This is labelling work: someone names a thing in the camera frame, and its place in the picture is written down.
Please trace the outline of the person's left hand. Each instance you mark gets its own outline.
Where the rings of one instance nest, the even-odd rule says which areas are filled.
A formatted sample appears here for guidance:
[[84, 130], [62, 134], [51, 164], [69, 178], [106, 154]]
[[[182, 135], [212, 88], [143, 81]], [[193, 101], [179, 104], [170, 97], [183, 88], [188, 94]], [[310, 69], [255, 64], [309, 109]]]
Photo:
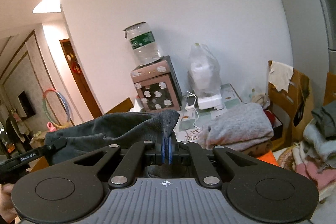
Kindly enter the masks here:
[[15, 219], [18, 216], [11, 199], [11, 193], [13, 187], [14, 184], [1, 185], [1, 196], [0, 196], [1, 223], [15, 223]]

